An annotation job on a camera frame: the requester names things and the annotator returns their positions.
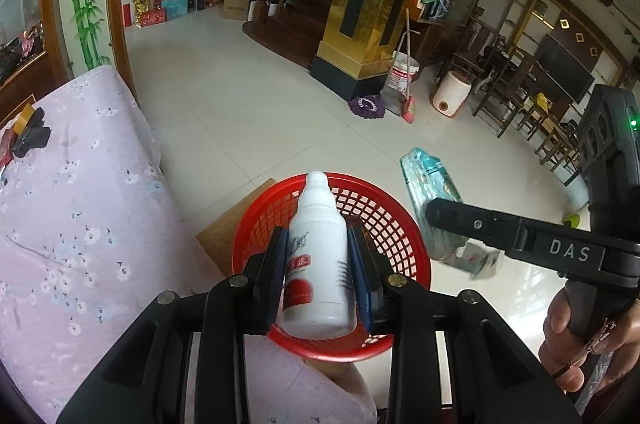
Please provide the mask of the red plastic basket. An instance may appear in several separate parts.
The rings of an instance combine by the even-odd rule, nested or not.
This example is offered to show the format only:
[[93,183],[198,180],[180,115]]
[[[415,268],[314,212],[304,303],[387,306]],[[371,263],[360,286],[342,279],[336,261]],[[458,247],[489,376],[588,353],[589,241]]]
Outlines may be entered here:
[[232,270],[265,251],[276,228],[288,230],[283,305],[270,340],[305,359],[357,362],[392,346],[372,335],[356,311],[355,267],[347,229],[361,228],[393,273],[430,286],[431,262],[418,226],[396,199],[344,173],[298,175],[279,181],[248,207],[236,231]]

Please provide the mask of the yellow tape roll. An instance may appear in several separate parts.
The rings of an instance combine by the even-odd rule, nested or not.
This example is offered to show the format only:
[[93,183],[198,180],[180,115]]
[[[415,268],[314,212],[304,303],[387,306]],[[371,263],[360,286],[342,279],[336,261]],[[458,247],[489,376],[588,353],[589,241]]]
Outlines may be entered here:
[[34,116],[34,114],[35,110],[32,107],[32,104],[26,104],[24,106],[24,109],[21,110],[21,113],[16,116],[12,129],[17,134],[17,136],[21,136],[21,134],[25,131],[29,121],[32,119],[32,116]]

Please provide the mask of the wooden chair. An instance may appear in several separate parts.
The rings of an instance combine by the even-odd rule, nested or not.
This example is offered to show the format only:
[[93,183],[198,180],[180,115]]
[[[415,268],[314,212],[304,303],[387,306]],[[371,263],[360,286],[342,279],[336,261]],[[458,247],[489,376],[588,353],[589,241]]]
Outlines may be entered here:
[[473,111],[474,117],[482,114],[494,123],[498,139],[524,109],[530,95],[525,81],[533,75],[535,63],[533,55],[522,49],[514,49],[509,55],[499,54],[484,95]]

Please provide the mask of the white spray bottle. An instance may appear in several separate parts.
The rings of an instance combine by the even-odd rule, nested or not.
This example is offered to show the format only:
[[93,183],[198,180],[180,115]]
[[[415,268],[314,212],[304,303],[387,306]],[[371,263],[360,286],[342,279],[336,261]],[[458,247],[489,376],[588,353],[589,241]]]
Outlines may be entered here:
[[304,340],[334,340],[356,326],[346,220],[328,176],[314,170],[288,225],[280,328]]

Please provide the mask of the teal wet wipes pack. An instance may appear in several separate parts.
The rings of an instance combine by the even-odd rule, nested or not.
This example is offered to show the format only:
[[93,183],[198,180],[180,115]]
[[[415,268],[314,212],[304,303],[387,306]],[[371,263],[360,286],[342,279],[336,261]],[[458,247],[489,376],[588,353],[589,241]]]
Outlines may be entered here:
[[500,251],[438,225],[444,220],[442,214],[446,214],[442,207],[462,202],[442,161],[413,147],[399,159],[399,164],[428,256],[469,274],[472,280],[495,277]]

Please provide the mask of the purple mop head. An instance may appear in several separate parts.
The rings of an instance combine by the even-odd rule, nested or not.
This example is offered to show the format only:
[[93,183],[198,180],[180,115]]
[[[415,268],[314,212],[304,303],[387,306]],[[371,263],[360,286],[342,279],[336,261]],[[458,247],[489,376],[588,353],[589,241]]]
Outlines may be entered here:
[[356,116],[366,119],[383,118],[386,108],[381,95],[357,96],[348,101],[349,110]]

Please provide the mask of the red packet at far end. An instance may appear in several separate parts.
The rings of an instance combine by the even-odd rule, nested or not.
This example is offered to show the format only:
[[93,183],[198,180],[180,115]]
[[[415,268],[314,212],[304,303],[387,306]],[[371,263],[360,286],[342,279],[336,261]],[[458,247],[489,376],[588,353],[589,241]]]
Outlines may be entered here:
[[16,133],[12,128],[3,131],[0,140],[0,170],[6,168],[13,159],[12,147],[16,139]]

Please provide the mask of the white cylinder stool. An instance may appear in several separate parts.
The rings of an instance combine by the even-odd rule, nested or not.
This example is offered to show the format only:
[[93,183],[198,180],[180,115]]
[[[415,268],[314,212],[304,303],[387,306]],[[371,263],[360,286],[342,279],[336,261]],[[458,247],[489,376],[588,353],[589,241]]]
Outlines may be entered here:
[[454,118],[472,89],[470,80],[457,70],[450,70],[442,77],[431,98],[431,104],[440,114]]

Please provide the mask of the black toy pistol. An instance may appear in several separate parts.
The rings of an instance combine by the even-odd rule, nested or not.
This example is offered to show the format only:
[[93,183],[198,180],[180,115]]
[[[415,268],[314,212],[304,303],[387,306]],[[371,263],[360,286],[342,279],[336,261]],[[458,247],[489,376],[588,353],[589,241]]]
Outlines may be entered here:
[[13,147],[13,155],[23,158],[35,149],[44,149],[50,140],[51,128],[44,124],[44,110],[37,107],[26,121],[22,132],[17,136]]

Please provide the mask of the purple floral tablecloth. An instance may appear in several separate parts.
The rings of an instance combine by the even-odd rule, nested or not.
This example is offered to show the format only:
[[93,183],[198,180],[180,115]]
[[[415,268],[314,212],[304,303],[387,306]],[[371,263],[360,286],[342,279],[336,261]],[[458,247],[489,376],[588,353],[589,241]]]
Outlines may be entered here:
[[160,293],[221,278],[186,231],[160,146],[110,66],[39,102],[49,141],[1,178],[1,362],[41,421]]

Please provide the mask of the flat cardboard under basket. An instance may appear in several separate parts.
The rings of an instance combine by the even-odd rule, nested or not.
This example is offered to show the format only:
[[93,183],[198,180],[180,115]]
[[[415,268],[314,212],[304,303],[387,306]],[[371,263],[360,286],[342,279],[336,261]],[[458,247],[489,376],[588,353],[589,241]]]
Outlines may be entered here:
[[201,248],[225,277],[231,274],[233,243],[244,214],[254,200],[275,183],[274,179],[267,179],[232,204],[196,236]]

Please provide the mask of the wooden sideboard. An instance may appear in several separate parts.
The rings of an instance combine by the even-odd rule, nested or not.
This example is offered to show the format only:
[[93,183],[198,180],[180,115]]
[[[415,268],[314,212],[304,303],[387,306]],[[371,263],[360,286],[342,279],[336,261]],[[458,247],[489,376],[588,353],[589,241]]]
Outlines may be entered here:
[[58,85],[46,51],[30,58],[1,85],[0,114],[5,118],[29,98],[40,100]]

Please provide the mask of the white bucket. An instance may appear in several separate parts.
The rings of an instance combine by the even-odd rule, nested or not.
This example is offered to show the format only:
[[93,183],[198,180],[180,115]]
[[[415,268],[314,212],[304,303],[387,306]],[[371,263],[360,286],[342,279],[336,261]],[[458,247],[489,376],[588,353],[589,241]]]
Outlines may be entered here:
[[407,53],[395,51],[392,66],[388,72],[386,86],[402,94],[409,95],[409,87],[420,74],[419,63]]

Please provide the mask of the cardboard box on floor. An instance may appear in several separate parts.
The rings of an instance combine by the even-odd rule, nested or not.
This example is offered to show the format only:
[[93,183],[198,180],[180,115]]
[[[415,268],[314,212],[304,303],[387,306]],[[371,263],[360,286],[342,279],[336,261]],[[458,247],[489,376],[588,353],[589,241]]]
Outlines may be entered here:
[[224,0],[222,2],[222,15],[227,20],[247,20],[250,0]]

